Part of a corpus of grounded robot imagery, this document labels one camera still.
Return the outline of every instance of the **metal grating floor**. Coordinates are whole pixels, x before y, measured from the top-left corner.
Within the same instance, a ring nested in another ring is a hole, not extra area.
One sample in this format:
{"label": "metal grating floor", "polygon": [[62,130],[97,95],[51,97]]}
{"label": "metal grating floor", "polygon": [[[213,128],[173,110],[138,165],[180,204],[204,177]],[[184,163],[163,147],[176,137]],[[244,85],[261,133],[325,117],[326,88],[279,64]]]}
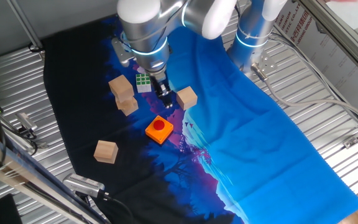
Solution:
{"label": "metal grating floor", "polygon": [[[241,0],[241,9],[245,4],[247,0]],[[226,48],[235,37],[236,27],[237,14],[233,14],[223,35]],[[314,71],[308,69],[293,51],[271,42],[267,44],[266,51],[278,65],[278,70],[268,76],[281,97],[290,101],[333,99]],[[45,91],[43,70],[44,63],[39,55],[28,49],[0,57],[0,105],[5,109],[5,119],[14,126],[19,125],[14,117],[18,111],[27,113],[37,123],[39,129],[36,134],[39,141],[48,143],[48,149],[40,150],[34,157],[62,180],[74,170]],[[250,79],[270,94],[257,77]],[[342,180],[358,194],[358,144],[350,149],[345,149],[342,144],[358,132],[358,123],[347,111],[336,105],[281,107]],[[23,223],[72,223],[63,215],[0,182],[0,198],[6,194],[14,195]],[[91,203],[100,212],[94,202]]]}
{"label": "metal grating floor", "polygon": [[[35,121],[39,127],[35,132],[37,140],[48,144],[48,149],[39,149],[34,156],[41,165],[61,181],[75,172],[45,90],[44,63],[39,54],[23,49],[0,57],[0,106],[4,109],[5,119],[15,127],[19,125],[14,116],[17,112],[23,111]],[[0,182],[0,198],[6,194],[13,194],[23,223],[73,223]],[[91,205],[101,214],[93,201]]]}

